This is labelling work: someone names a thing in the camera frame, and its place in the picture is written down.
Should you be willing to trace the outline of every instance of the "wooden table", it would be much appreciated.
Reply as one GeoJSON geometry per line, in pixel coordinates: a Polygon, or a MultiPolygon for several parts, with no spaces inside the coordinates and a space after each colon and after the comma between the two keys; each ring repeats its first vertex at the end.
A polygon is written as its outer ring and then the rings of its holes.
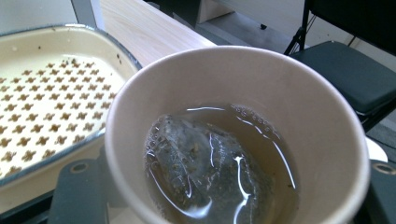
{"type": "Polygon", "coordinates": [[[103,0],[106,31],[143,66],[166,55],[214,44],[142,0],[103,0]]]}
{"type": "MultiPolygon", "coordinates": [[[[142,0],[102,0],[100,8],[105,30],[131,51],[142,66],[180,51],[215,46],[142,0]]],[[[54,189],[59,171],[67,163],[96,159],[103,138],[95,144],[98,146],[95,150],[82,148],[36,174],[2,187],[0,213],[54,189]]],[[[120,211],[113,211],[112,214],[120,219],[120,211]]]]}

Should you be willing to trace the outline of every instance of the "black chair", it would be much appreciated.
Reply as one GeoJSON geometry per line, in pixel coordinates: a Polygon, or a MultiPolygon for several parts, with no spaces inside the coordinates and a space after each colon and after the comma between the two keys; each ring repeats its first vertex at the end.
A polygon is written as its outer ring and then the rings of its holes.
{"type": "Polygon", "coordinates": [[[366,132],[396,108],[396,73],[349,45],[357,37],[396,56],[395,9],[395,0],[305,0],[302,26],[285,51],[329,80],[356,111],[366,132]],[[349,45],[328,41],[305,49],[315,17],[351,34],[352,41],[349,45]],[[299,51],[290,54],[297,46],[299,51]]]}

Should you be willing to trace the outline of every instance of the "tea bag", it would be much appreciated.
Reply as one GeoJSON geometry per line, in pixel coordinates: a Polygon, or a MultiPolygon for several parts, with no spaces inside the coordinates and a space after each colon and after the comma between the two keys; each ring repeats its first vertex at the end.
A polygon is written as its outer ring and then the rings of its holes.
{"type": "Polygon", "coordinates": [[[257,223],[270,203],[272,179],[214,125],[161,117],[150,130],[146,160],[186,223],[257,223]]]}

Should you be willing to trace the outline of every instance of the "chair seat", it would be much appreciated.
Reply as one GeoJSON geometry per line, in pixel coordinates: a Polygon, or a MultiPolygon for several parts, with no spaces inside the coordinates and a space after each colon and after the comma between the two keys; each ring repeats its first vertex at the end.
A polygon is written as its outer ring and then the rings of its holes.
{"type": "Polygon", "coordinates": [[[396,97],[396,73],[344,44],[329,41],[290,57],[324,76],[364,115],[396,97]]]}

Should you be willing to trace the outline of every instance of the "chair back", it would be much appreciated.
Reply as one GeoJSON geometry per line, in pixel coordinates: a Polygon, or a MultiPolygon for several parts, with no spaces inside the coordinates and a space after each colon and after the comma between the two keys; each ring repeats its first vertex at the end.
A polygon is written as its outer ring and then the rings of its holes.
{"type": "Polygon", "coordinates": [[[396,56],[396,0],[305,0],[309,11],[342,30],[396,56]]]}

